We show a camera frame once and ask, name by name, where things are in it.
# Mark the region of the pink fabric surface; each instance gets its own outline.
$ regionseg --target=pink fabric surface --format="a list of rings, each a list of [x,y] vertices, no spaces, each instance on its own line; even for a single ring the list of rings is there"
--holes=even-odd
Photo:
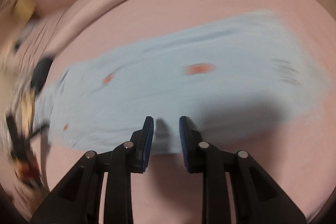
[[[74,37],[55,59],[48,83],[74,62],[115,47],[258,9],[276,12],[332,82],[336,78],[336,22],[315,0],[127,0],[111,10],[103,2],[95,8],[82,3],[90,17],[80,21],[84,10],[78,12],[69,30],[54,40],[60,45],[59,41]],[[336,185],[335,105],[332,90],[300,119],[225,149],[250,152],[304,214],[311,216]],[[57,144],[51,147],[46,165],[50,188],[83,153]],[[186,174],[178,155],[152,157],[144,175],[132,176],[132,193],[135,223],[200,223],[201,178]]]

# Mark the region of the orange spot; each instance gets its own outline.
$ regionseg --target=orange spot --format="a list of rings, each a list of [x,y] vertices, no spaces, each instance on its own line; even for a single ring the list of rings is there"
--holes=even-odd
[[[215,69],[215,66],[208,63],[202,63],[202,64],[195,64],[186,67],[185,74],[186,75],[197,75],[201,73],[209,73]]]
[[[113,79],[113,74],[109,74],[106,78],[103,80],[103,85],[106,85]]]

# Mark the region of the blurry object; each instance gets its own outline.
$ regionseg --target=blurry object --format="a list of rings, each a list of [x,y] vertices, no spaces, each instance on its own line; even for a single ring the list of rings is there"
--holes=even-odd
[[[0,0],[0,48],[6,45],[8,37],[16,27],[16,21],[12,16],[13,8],[17,0]]]
[[[16,74],[18,71],[13,70],[11,66],[9,66],[8,61],[10,60],[11,56],[13,55],[13,50],[15,48],[15,40],[10,39],[5,46],[0,51],[0,68],[3,69],[5,72],[10,72]]]
[[[22,181],[29,181],[31,178],[38,178],[40,176],[39,165],[35,155],[33,155],[31,164],[16,159],[14,161],[14,168],[17,177]]]
[[[1,116],[0,120],[0,150],[4,152],[4,155],[9,159],[12,148],[11,137],[9,135],[6,116]]]
[[[34,119],[35,90],[30,89],[21,95],[22,126],[21,132],[27,138],[32,133]]]
[[[21,43],[27,39],[27,37],[29,36],[31,31],[33,30],[35,24],[37,24],[37,23],[38,23],[38,20],[36,20],[36,19],[31,19],[31,20],[28,21],[25,28],[21,32],[19,38],[16,40],[16,43],[15,43],[15,46],[14,46],[15,52],[17,52]]]
[[[26,24],[32,17],[34,10],[35,4],[33,0],[18,0],[13,13],[19,22]]]

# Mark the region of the light blue cloth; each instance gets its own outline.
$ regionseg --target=light blue cloth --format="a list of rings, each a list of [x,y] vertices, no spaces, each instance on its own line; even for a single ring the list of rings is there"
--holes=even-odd
[[[205,140],[226,144],[307,110],[322,83],[271,12],[246,13],[71,66],[42,91],[34,125],[50,122],[50,142],[106,152],[152,116],[152,151],[178,153],[180,116],[189,116]]]

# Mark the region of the yellow object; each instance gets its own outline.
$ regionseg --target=yellow object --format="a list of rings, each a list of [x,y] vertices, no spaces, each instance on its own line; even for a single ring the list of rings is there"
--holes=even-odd
[[[32,17],[34,10],[35,3],[33,0],[18,0],[13,13],[19,22],[26,24]]]
[[[34,119],[35,91],[33,89],[25,91],[21,95],[21,113],[22,113],[22,134],[26,137],[31,133]]]

